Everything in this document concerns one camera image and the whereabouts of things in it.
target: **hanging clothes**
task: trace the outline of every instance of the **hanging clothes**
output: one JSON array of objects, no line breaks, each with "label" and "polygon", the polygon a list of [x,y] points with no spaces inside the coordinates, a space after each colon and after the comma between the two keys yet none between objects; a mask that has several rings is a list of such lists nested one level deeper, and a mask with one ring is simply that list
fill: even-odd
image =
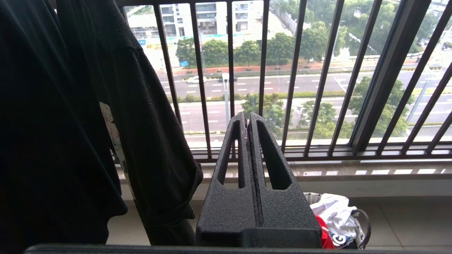
[{"label": "hanging clothes", "polygon": [[79,84],[91,86],[152,245],[194,245],[201,183],[157,75],[113,0],[57,0]]},{"label": "hanging clothes", "polygon": [[71,70],[46,1],[0,0],[0,253],[104,244],[127,212],[102,113]]}]

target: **lane marking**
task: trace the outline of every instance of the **lane marking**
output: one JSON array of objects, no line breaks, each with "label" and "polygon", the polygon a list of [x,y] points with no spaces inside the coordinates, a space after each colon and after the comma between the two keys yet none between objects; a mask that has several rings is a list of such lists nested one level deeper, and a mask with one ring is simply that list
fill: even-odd
[{"label": "lane marking", "polygon": [[[446,111],[433,111],[433,112],[430,112],[429,114],[430,115],[440,115],[440,114],[450,114],[450,110],[446,110]],[[415,112],[414,113],[415,115],[420,115],[420,114],[422,114],[422,112]]]},{"label": "lane marking", "polygon": [[[452,100],[447,99],[447,101],[437,102],[437,103],[435,103],[435,105],[436,104],[439,104],[439,105],[441,105],[441,104],[452,104]],[[421,102],[421,103],[419,103],[419,105],[425,106],[425,105],[427,105],[427,103],[426,102]]]},{"label": "lane marking", "polygon": [[345,115],[345,117],[347,117],[347,118],[355,118],[355,117],[357,117],[358,115]]},{"label": "lane marking", "polygon": [[338,83],[339,87],[344,91],[347,92],[347,90],[340,84],[341,81],[344,81],[345,79],[336,79],[334,78],[334,80],[336,81],[336,83]]}]

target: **road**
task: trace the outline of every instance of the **road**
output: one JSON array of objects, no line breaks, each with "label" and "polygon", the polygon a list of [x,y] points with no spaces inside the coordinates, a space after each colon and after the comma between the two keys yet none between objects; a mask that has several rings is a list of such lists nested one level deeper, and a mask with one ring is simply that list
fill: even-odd
[{"label": "road", "polygon": [[[366,72],[359,75],[359,79],[364,76],[371,77],[373,73]],[[409,80],[411,79],[412,71],[401,71],[399,74],[399,79],[404,83],[404,88],[406,88]],[[416,88],[422,88],[424,85],[427,87],[434,88],[438,85],[444,71],[436,71],[431,76],[422,75]],[[298,75],[295,83],[295,92],[317,92],[318,83],[320,75],[310,74],[310,75]],[[350,73],[332,73],[327,76],[327,81],[325,83],[325,91],[346,91],[348,82],[350,79]],[[265,79],[265,90],[267,94],[278,92],[286,93],[288,90],[289,76],[268,76]],[[169,87],[162,84],[164,89],[169,93]],[[222,96],[224,94],[223,83],[217,80],[209,80],[205,84],[206,97]],[[199,96],[199,85],[198,84],[187,84],[186,82],[176,82],[176,89],[178,96],[181,96],[183,92],[185,94],[193,94],[194,96]],[[259,77],[239,77],[238,81],[235,82],[235,91],[241,94],[246,93],[258,93],[259,92]],[[411,119],[410,123],[415,123],[420,114],[422,113],[425,105],[430,99],[431,94],[425,94],[416,109],[416,112]],[[300,105],[312,99],[300,99],[294,98],[292,101],[292,123],[290,127],[296,127],[298,120],[300,119],[301,111],[298,109]],[[329,102],[333,104],[333,108],[336,110],[336,117],[340,113],[340,109],[343,103],[343,97],[333,97],[333,98],[322,98],[322,101]],[[235,101],[235,113],[243,111],[241,106],[245,101]],[[438,102],[435,104],[433,110],[429,114],[426,122],[443,122],[447,115],[451,111],[452,104],[452,94],[443,94]],[[204,124],[202,118],[201,103],[181,103],[179,104],[181,111],[181,118],[184,126],[184,131],[186,132],[202,132],[204,131]],[[216,134],[211,134],[212,146],[221,146],[221,142],[224,134],[220,133],[225,131],[227,127],[227,120],[225,117],[225,102],[208,102],[207,103],[207,116],[209,120],[209,130],[211,132],[216,132]],[[345,121],[352,122],[356,118],[355,115],[351,113],[350,110],[347,111]],[[433,136],[434,133],[439,129],[439,126],[425,126],[421,129],[419,136]],[[446,136],[452,136],[452,128],[446,132]],[[204,135],[187,135],[187,140],[194,144],[193,146],[203,147],[205,146],[205,136]]]},{"label": "road", "polygon": [[[439,80],[443,76],[444,71],[435,71],[432,74],[432,79],[428,82],[427,87],[435,87],[438,85]],[[361,73],[358,76],[358,80],[361,80],[364,76],[372,77],[372,72]],[[399,74],[399,79],[403,82],[404,88],[408,85],[408,82],[413,75],[412,71],[401,71]],[[325,91],[346,91],[348,82],[350,80],[350,73],[331,73],[327,75],[325,82]],[[266,76],[265,77],[265,88],[264,93],[287,93],[289,89],[289,75],[279,75],[279,76]],[[319,85],[320,74],[306,74],[297,75],[295,79],[295,92],[317,92]],[[422,88],[428,81],[427,74],[424,74],[419,79],[416,88]],[[165,92],[170,94],[170,87],[167,81],[162,81],[162,86]],[[200,96],[199,84],[188,84],[184,80],[175,80],[176,93],[179,97],[185,97],[188,94],[194,96]],[[223,88],[223,83],[218,80],[207,80],[204,85],[206,97],[216,97],[222,96],[225,91]],[[235,93],[247,94],[247,93],[259,93],[259,77],[238,77],[238,80],[234,85]]]},{"label": "road", "polygon": [[[420,114],[425,108],[428,100],[430,99],[430,94],[425,94],[419,106],[414,113],[413,118],[411,119],[411,123],[416,123]],[[301,111],[298,110],[298,107],[301,106],[308,100],[312,99],[299,99],[295,98],[292,101],[292,109],[293,109],[293,117],[291,127],[295,127],[300,119]],[[328,102],[333,104],[333,108],[336,110],[336,117],[339,117],[340,109],[342,108],[343,97],[334,97],[334,98],[323,98],[322,102]],[[235,102],[235,113],[243,111],[242,103],[245,101],[236,101]],[[451,111],[452,105],[452,94],[443,94],[438,102],[433,107],[429,116],[427,117],[426,122],[443,122],[447,115]],[[413,105],[409,105],[408,109],[411,110]],[[207,102],[207,118],[209,120],[209,130],[210,131],[224,131],[226,130],[226,117],[225,117],[225,103],[220,102]],[[186,132],[201,132],[204,131],[204,123],[202,118],[202,110],[201,103],[181,103],[180,104],[180,113],[182,118],[182,124],[184,126],[184,131]],[[347,110],[345,120],[348,122],[354,121],[356,115],[353,115],[350,110]]]}]

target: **white building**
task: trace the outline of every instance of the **white building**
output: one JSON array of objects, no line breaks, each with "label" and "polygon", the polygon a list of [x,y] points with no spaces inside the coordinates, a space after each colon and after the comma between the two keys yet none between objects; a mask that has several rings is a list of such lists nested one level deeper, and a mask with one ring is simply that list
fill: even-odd
[{"label": "white building", "polygon": [[[197,3],[199,33],[202,35],[227,35],[226,2]],[[168,40],[192,37],[193,28],[189,4],[160,5],[165,35]],[[263,1],[240,1],[233,3],[232,23],[234,34],[253,33],[253,24],[262,18]],[[137,39],[158,38],[154,14],[128,15],[129,25]]]}]

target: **green tree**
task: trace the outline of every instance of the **green tree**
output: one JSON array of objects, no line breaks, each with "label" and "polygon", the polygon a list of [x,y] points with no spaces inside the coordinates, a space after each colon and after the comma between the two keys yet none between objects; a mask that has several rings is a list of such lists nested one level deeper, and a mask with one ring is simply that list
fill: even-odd
[{"label": "green tree", "polygon": [[336,44],[334,45],[334,56],[338,56],[340,54],[340,50],[345,47],[345,40],[347,38],[347,27],[341,26],[339,28],[339,32],[336,38]]},{"label": "green tree", "polygon": [[[350,100],[350,104],[348,108],[352,111],[354,115],[359,115],[361,112],[361,107],[364,102],[364,97],[366,96],[367,90],[369,88],[371,79],[367,76],[363,77],[361,82],[355,86],[355,91],[353,92],[353,97]],[[389,125],[389,122],[396,111],[397,106],[399,105],[400,100],[402,99],[403,93],[405,89],[403,89],[403,83],[400,80],[396,80],[394,83],[394,87],[392,88],[391,93],[389,94],[389,98],[386,101],[385,107],[381,113],[380,119],[378,120],[377,125],[375,126],[375,130],[373,132],[372,137],[382,137],[386,129]],[[408,104],[413,103],[414,98],[411,96],[408,100]],[[408,113],[408,108],[405,107],[402,115],[399,118],[399,121],[395,125],[394,131],[392,132],[392,136],[403,136],[406,132],[406,128],[408,126],[406,122],[406,115]]]},{"label": "green tree", "polygon": [[312,23],[311,28],[304,30],[301,36],[300,56],[307,61],[306,65],[309,65],[312,58],[321,61],[327,44],[328,33],[323,21]]},{"label": "green tree", "polygon": [[179,62],[186,61],[188,63],[188,69],[190,65],[196,65],[196,54],[193,38],[180,39],[177,42],[176,57]]},{"label": "green tree", "polygon": [[289,59],[293,56],[295,42],[293,37],[285,33],[276,33],[275,37],[267,42],[267,58],[276,60],[279,63],[282,59]]},{"label": "green tree", "polygon": [[227,42],[212,39],[204,43],[202,50],[204,50],[204,60],[206,64],[218,66],[228,61]]},{"label": "green tree", "polygon": [[272,8],[279,10],[281,13],[287,13],[292,16],[292,19],[298,18],[298,8],[300,0],[276,0],[271,1]]},{"label": "green tree", "polygon": [[[249,119],[251,112],[258,113],[259,94],[247,94],[246,102],[242,104],[243,114]],[[267,126],[275,136],[281,135],[281,129],[284,127],[285,119],[284,102],[279,100],[278,94],[265,94],[263,116]]]},{"label": "green tree", "polygon": [[[305,102],[298,107],[301,110],[301,117],[298,121],[298,128],[309,126],[314,112],[314,101]],[[337,121],[334,118],[336,110],[332,103],[321,103],[319,114],[317,115],[317,122],[314,129],[314,139],[329,139],[333,137]],[[353,126],[349,122],[343,122],[339,138],[350,138],[352,135]]]},{"label": "green tree", "polygon": [[430,38],[432,36],[433,30],[436,27],[436,24],[438,24],[438,21],[439,16],[436,16],[433,11],[427,12],[424,19],[422,20],[418,33],[416,34],[417,41]]},{"label": "green tree", "polygon": [[258,61],[261,55],[256,41],[244,41],[240,47],[234,50],[234,53],[238,62],[248,63],[248,68],[250,61]]}]

